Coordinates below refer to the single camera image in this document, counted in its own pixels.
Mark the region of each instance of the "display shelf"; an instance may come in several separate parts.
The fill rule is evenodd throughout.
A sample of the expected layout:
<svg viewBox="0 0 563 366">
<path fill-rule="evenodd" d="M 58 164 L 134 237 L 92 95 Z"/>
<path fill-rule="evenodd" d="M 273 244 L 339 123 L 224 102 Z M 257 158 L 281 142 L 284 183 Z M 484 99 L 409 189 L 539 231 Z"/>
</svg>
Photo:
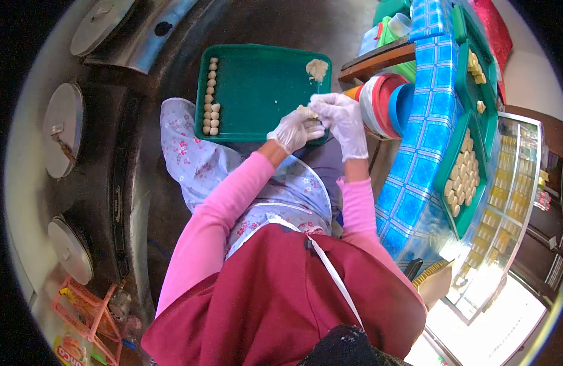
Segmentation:
<svg viewBox="0 0 563 366">
<path fill-rule="evenodd" d="M 513 262 L 532 213 L 540 171 L 540 123 L 499 113 L 503 131 L 493 184 L 444 302 L 466 324 L 481 313 Z"/>
</svg>

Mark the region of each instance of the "pink long sleeve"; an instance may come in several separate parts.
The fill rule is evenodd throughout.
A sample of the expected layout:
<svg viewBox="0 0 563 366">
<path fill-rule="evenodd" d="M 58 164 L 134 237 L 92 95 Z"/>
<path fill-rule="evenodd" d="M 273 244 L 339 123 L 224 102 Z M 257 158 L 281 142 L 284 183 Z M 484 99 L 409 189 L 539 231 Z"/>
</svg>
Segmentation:
<svg viewBox="0 0 563 366">
<path fill-rule="evenodd" d="M 199 205 L 169 261 L 155 317 L 204 278 L 220 271 L 231 228 L 275 169 L 254 152 Z"/>
<path fill-rule="evenodd" d="M 340 177 L 336 183 L 342 191 L 342 217 L 344 219 L 342 239 L 375 257 L 401 279 L 423 304 L 424 301 L 420 294 L 379 242 L 371 178 L 345 183 L 344 177 Z"/>
</svg>

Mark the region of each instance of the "maroon headscarf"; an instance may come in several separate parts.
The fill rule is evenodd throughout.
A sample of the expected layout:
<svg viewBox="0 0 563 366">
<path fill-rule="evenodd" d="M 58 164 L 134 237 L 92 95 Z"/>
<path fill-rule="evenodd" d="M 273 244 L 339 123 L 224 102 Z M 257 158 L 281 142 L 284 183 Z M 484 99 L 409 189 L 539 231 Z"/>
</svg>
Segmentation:
<svg viewBox="0 0 563 366">
<path fill-rule="evenodd" d="M 422 303 L 368 253 L 311 237 L 343 280 L 371 344 L 403 359 L 424 329 Z M 269 224 L 164 310 L 141 345 L 159 365 L 297 364 L 345 323 L 360 326 L 307 236 Z"/>
</svg>

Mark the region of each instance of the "hand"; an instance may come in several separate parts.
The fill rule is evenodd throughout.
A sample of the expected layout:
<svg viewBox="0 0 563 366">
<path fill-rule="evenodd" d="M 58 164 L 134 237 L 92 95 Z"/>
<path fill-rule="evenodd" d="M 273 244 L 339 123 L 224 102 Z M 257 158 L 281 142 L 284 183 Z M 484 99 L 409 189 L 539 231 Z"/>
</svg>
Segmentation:
<svg viewBox="0 0 563 366">
<path fill-rule="evenodd" d="M 307 108 L 293 111 L 281 119 L 275 130 L 267 134 L 268 140 L 275 140 L 288 154 L 303 148 L 306 142 L 324 136 L 324 126 L 311 120 Z"/>
<path fill-rule="evenodd" d="M 342 161 L 346 159 L 368 159 L 367 139 L 363 118 L 360 114 L 359 102 L 344 94 L 314 94 L 308 104 L 310 109 L 318 113 L 322 125 L 341 144 Z"/>
</svg>

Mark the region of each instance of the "pink dish rack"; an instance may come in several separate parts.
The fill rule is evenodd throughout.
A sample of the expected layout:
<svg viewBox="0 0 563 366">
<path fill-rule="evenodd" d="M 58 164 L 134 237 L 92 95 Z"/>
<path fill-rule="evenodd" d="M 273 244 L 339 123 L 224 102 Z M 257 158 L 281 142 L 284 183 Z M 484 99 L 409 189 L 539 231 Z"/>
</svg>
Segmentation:
<svg viewBox="0 0 563 366">
<path fill-rule="evenodd" d="M 72 311 L 66 309 L 59 300 L 62 294 L 59 292 L 64 288 L 69 288 L 76 296 L 82 298 L 85 302 L 92 305 L 96 309 L 96 314 L 93 317 L 91 314 L 82 314 L 86 319 L 86 324 L 84 324 L 80 319 L 78 319 Z M 56 311 L 58 316 L 64 320 L 66 324 L 71 326 L 76 332 L 80 333 L 82 337 L 86 337 L 88 341 L 95 344 L 107 358 L 107 363 L 111 366 L 118 366 L 118 362 L 121 358 L 121 349 L 123 344 L 121 342 L 121 334 L 118 331 L 117 325 L 114 322 L 113 317 L 110 315 L 107 305 L 109 303 L 110 297 L 116 290 L 117 285 L 113 284 L 110 286 L 109 290 L 104 297 L 104 300 L 100 300 L 98 297 L 94 296 L 90 291 L 88 291 L 80 283 L 76 282 L 72 276 L 66 277 L 66 280 L 62 283 L 60 290 L 58 291 L 56 297 L 53 299 L 52 307 Z M 111 325 L 114 334 L 102 333 L 105 337 L 113 342 L 118 343 L 116 353 L 113 355 L 109 348 L 96 336 L 98 332 L 98 327 L 102 317 Z"/>
</svg>

